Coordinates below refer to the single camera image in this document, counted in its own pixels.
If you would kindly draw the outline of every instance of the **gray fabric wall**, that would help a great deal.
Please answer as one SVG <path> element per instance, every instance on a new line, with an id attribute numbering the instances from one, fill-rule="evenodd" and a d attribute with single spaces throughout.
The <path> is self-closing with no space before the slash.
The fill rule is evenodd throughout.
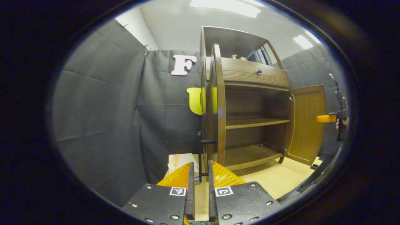
<path id="1" fill-rule="evenodd" d="M 294 54 L 282 60 L 288 73 L 290 88 L 323 84 L 325 86 L 326 104 L 328 112 L 340 110 L 336 99 L 336 85 L 329 76 L 332 73 L 342 87 L 343 94 L 347 97 L 346 84 L 343 79 L 343 70 L 334 60 L 328 49 L 318 44 L 312 48 Z M 328 123 L 319 156 L 335 155 L 340 142 L 336 141 L 337 133 L 334 123 Z"/>
<path id="2" fill-rule="evenodd" d="M 168 155 L 198 153 L 201 116 L 189 108 L 186 89 L 200 87 L 200 62 L 186 76 L 172 76 L 174 55 L 199 52 L 161 50 L 148 52 L 144 61 L 135 115 L 147 179 L 157 183 L 168 170 Z"/>
<path id="3" fill-rule="evenodd" d="M 118 206 L 147 182 L 133 114 L 143 62 L 141 43 L 112 20 L 73 53 L 53 99 L 54 133 L 65 161 Z"/>

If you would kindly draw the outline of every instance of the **wooden cabinet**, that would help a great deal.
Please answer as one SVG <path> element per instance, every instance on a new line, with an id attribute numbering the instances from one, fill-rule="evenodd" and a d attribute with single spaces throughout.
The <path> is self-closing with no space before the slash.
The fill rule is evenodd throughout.
<path id="1" fill-rule="evenodd" d="M 226 57 L 265 44 L 280 68 Z M 237 30 L 202 26 L 200 57 L 203 139 L 217 141 L 204 145 L 205 160 L 231 171 L 284 157 L 313 163 L 325 129 L 316 116 L 327 114 L 323 85 L 290 89 L 268 40 Z"/>

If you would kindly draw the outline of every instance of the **yellow object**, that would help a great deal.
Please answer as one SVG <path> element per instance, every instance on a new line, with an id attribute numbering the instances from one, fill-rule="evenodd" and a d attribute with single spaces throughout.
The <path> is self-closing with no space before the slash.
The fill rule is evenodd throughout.
<path id="1" fill-rule="evenodd" d="M 212 173 L 214 175 L 214 188 L 241 185 L 245 183 L 242 179 L 220 164 L 214 161 L 211 161 L 211 164 Z"/>
<path id="2" fill-rule="evenodd" d="M 158 182 L 157 185 L 165 187 L 185 187 L 187 189 L 189 187 L 190 164 L 191 162 L 181 166 L 179 169 Z M 183 224 L 189 225 L 189 219 L 186 214 L 183 219 Z"/>
<path id="3" fill-rule="evenodd" d="M 217 96 L 217 87 L 211 88 L 211 99 L 212 99 L 212 113 L 218 114 L 218 96 Z"/>
<path id="4" fill-rule="evenodd" d="M 188 88 L 186 92 L 189 93 L 189 108 L 197 115 L 202 114 L 201 106 L 201 88 Z"/>
<path id="5" fill-rule="evenodd" d="M 336 122 L 336 115 L 317 116 L 318 123 L 333 123 Z"/>

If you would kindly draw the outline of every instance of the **door hinge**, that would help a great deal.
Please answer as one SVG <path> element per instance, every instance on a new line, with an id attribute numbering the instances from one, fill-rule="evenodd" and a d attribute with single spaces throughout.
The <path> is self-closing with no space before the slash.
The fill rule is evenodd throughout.
<path id="1" fill-rule="evenodd" d="M 290 149 L 290 147 L 286 147 L 286 146 L 282 146 L 281 148 L 283 149 L 284 153 L 288 153 L 289 149 Z"/>
<path id="2" fill-rule="evenodd" d="M 294 102 L 294 94 L 290 95 L 288 98 L 285 98 L 285 100 L 290 100 Z"/>

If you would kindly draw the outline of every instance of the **book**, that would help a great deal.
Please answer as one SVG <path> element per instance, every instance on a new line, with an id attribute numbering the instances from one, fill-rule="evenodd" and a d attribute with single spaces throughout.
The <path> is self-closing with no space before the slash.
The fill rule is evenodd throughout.
<path id="1" fill-rule="evenodd" d="M 267 51 L 265 51 L 264 49 L 261 49 L 261 50 L 262 50 L 262 54 L 264 55 L 265 60 L 267 61 L 267 65 L 273 66 L 272 63 L 271 63 L 271 60 L 270 60 L 270 58 L 268 56 Z"/>
<path id="2" fill-rule="evenodd" d="M 256 56 L 253 52 L 247 57 L 247 61 L 257 62 Z"/>
<path id="3" fill-rule="evenodd" d="M 254 51 L 254 55 L 255 55 L 255 57 L 256 57 L 256 61 L 255 61 L 255 62 L 262 63 L 261 57 L 260 57 L 260 55 L 258 54 L 258 51 Z"/>
<path id="4" fill-rule="evenodd" d="M 258 55 L 260 56 L 261 62 L 262 62 L 264 65 L 267 65 L 267 62 L 265 61 L 265 58 L 264 58 L 264 56 L 262 55 L 261 49 L 257 49 L 257 53 L 258 53 Z"/>

